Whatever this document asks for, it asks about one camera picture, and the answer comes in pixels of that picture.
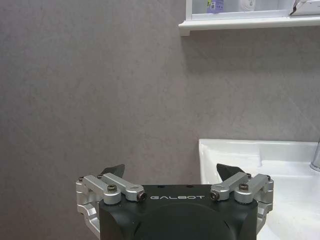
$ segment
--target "white sink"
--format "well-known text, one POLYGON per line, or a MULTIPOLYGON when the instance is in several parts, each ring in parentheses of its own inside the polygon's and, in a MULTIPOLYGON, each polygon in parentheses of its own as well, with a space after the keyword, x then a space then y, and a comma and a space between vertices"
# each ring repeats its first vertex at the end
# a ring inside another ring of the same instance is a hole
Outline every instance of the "white sink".
POLYGON ((320 240, 320 172, 310 168, 316 142, 200 139, 202 184, 222 180, 217 164, 274 180, 273 211, 258 240, 320 240))

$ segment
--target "silver metal linkage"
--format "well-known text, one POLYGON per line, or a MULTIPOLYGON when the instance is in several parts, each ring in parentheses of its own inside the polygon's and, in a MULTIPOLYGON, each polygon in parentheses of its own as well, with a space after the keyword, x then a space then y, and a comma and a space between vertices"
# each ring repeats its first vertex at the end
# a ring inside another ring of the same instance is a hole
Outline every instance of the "silver metal linkage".
POLYGON ((273 209, 274 181, 268 175, 258 174, 248 178, 243 172, 229 177, 222 183, 211 186, 211 198, 214 201, 227 200, 234 191, 234 199, 240 204, 258 202, 256 233, 266 223, 267 214, 273 209))
POLYGON ((121 201, 121 192, 116 189, 108 191, 109 186, 89 175, 79 178, 76 182, 77 211, 84 215, 85 224, 100 239, 99 206, 97 202, 103 200, 105 204, 113 205, 121 201))
POLYGON ((144 187, 106 173, 101 179, 89 175, 76 182, 77 211, 84 215, 85 224, 100 239, 99 203, 115 205, 121 201, 121 193, 127 200, 140 202, 146 199, 144 187))
POLYGON ((239 184, 248 182, 248 175, 244 172, 238 172, 225 181, 213 184, 211 186, 212 197, 217 197, 217 201, 227 200, 229 194, 233 192, 239 184))
POLYGON ((129 201, 140 202, 147 197, 143 186, 128 182, 112 173, 104 174, 101 180, 107 184, 116 185, 129 201))

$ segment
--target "gray tile wall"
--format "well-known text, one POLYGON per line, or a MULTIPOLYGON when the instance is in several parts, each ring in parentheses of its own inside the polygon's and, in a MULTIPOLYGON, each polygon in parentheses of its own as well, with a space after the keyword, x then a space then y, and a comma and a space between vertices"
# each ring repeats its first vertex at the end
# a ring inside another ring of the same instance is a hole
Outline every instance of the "gray tile wall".
POLYGON ((184 0, 2 0, 0 236, 93 240, 75 180, 199 183, 199 138, 317 141, 320 28, 192 32, 184 0))

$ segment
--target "wall shelf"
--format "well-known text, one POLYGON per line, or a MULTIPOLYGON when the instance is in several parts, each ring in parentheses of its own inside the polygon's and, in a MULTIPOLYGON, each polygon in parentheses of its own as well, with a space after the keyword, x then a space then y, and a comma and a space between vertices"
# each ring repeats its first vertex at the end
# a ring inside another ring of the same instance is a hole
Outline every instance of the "wall shelf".
POLYGON ((320 14, 289 16, 288 10, 193 14, 193 0, 186 0, 186 20, 179 24, 181 36, 190 31, 257 29, 320 25, 320 14))

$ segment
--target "faucet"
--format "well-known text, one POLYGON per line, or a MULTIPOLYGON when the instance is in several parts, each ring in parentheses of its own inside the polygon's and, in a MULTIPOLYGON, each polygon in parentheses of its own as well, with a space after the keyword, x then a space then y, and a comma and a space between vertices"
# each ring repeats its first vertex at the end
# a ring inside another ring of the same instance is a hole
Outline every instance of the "faucet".
POLYGON ((316 147, 315 155, 313 161, 310 164, 310 167, 313 170, 320 172, 320 140, 318 141, 318 145, 316 147))

